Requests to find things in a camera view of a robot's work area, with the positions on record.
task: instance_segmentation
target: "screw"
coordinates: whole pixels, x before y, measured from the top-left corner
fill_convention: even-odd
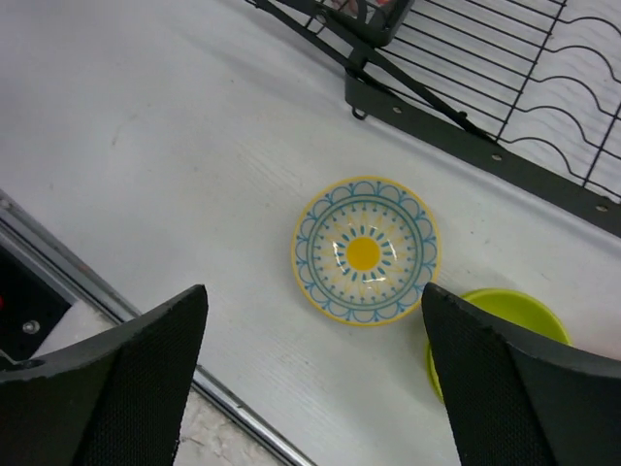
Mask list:
[[[41,330],[41,325],[36,320],[28,320],[21,326],[21,330],[23,333],[27,333],[28,335],[34,335]]]

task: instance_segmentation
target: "green bowl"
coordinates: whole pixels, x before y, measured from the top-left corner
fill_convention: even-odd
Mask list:
[[[570,345],[570,336],[561,320],[557,318],[543,303],[528,294],[512,289],[483,288],[471,291],[462,299],[474,304],[483,311],[508,320],[511,323],[539,333],[544,337],[565,345]],[[427,372],[431,385],[442,400],[442,392],[438,373],[427,342]]]

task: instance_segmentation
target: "decorative bowl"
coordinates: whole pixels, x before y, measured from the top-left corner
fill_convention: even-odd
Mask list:
[[[474,304],[486,313],[539,333],[544,337],[565,345],[570,345],[570,336],[563,322],[543,303],[532,296],[512,289],[483,288],[470,291],[462,299]],[[442,400],[440,380],[431,347],[427,342],[427,372],[431,384]]]
[[[382,325],[414,310],[440,270],[440,236],[418,196],[390,180],[343,180],[304,209],[293,273],[311,303],[352,325]]]

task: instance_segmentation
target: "patterned plate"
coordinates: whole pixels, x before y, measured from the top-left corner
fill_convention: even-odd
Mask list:
[[[298,285],[326,316],[381,325],[413,311],[440,270],[440,236],[423,201],[398,183],[344,180],[298,220],[291,261]]]

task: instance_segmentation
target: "dish rack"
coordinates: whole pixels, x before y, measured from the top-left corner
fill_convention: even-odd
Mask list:
[[[621,237],[616,0],[246,0],[345,70],[345,101]]]

